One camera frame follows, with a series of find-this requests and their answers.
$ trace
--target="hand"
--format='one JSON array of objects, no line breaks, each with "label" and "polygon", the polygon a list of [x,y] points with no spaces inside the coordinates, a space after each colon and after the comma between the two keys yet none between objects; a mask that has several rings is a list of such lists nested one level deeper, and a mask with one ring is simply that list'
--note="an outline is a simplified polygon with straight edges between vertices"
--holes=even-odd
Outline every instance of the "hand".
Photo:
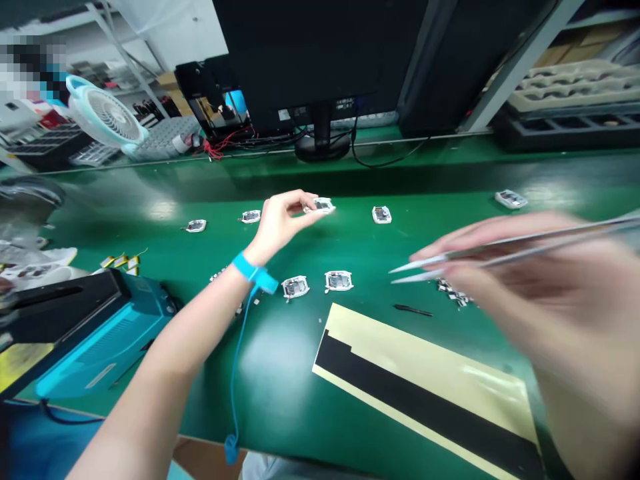
[{"label": "hand", "polygon": [[[314,198],[318,195],[293,190],[267,199],[262,207],[258,232],[245,249],[248,262],[264,266],[296,233],[323,218],[325,214],[317,211]],[[302,213],[304,207],[311,211],[294,217]]]},{"label": "hand", "polygon": [[[492,218],[440,238],[411,260],[580,223],[552,212]],[[603,237],[489,270],[474,268],[512,252],[497,247],[482,258],[452,262],[445,277],[474,298],[534,366],[613,421],[640,422],[640,259]]]}]

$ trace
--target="black tape strip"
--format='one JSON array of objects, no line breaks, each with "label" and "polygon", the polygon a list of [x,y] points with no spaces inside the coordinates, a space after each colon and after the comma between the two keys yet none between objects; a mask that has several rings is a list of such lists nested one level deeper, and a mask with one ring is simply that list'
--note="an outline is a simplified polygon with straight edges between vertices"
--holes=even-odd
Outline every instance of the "black tape strip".
[{"label": "black tape strip", "polygon": [[519,479],[544,478],[533,442],[352,354],[328,330],[315,364]]}]

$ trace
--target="tweezers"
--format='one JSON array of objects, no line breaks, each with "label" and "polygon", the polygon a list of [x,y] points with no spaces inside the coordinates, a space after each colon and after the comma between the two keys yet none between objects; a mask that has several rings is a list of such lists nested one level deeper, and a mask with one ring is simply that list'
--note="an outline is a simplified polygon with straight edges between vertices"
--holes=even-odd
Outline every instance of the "tweezers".
[{"label": "tweezers", "polygon": [[[438,263],[446,263],[451,260],[471,257],[473,255],[482,253],[485,250],[488,250],[497,245],[500,245],[500,246],[512,245],[520,242],[529,242],[532,240],[542,240],[542,239],[549,239],[549,238],[555,238],[555,237],[563,237],[569,234],[578,234],[555,243],[550,243],[548,245],[542,245],[540,247],[532,247],[532,248],[528,248],[528,249],[524,249],[524,250],[512,253],[510,255],[505,255],[503,257],[496,257],[494,259],[488,260],[486,262],[482,262],[477,265],[479,268],[494,267],[496,265],[502,265],[504,263],[522,260],[524,258],[528,258],[533,255],[546,253],[550,250],[555,250],[561,247],[566,247],[568,245],[574,245],[576,243],[580,243],[586,240],[591,240],[593,238],[607,235],[609,233],[618,232],[626,229],[638,228],[638,227],[640,227],[640,215],[628,215],[624,217],[616,217],[614,219],[604,220],[600,222],[587,223],[585,225],[580,225],[578,227],[552,230],[552,231],[543,232],[543,233],[534,233],[532,235],[522,235],[520,237],[512,237],[512,238],[502,239],[502,240],[498,240],[491,243],[486,243],[484,245],[479,245],[478,247],[473,247],[470,249],[445,252],[440,255],[430,257],[428,259],[416,260],[416,261],[410,262],[406,265],[403,265],[402,267],[398,267],[394,270],[391,270],[389,273],[396,273],[404,270],[411,270],[415,268],[424,267],[427,265],[435,265]],[[420,273],[418,275],[413,275],[411,277],[396,279],[396,280],[393,280],[391,283],[409,283],[409,282],[432,280],[434,278],[441,277],[444,274],[444,272],[445,272],[445,269],[436,269],[436,270]]]}]

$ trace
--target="monitor stand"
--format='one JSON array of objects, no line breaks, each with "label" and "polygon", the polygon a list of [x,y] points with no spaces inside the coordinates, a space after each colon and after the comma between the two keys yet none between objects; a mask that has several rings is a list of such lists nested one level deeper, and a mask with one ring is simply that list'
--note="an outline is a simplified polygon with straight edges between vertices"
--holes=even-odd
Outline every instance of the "monitor stand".
[{"label": "monitor stand", "polygon": [[306,135],[296,142],[296,157],[306,162],[344,157],[349,152],[351,136],[346,132],[331,131],[333,102],[312,105],[309,112],[313,120],[313,138]]}]

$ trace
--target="blurred pixelated area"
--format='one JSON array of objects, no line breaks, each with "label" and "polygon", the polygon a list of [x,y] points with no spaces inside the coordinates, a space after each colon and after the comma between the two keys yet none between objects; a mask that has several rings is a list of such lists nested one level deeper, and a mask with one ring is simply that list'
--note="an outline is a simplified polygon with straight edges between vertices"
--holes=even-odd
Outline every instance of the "blurred pixelated area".
[{"label": "blurred pixelated area", "polygon": [[0,90],[15,99],[67,103],[62,37],[16,35],[0,45]]}]

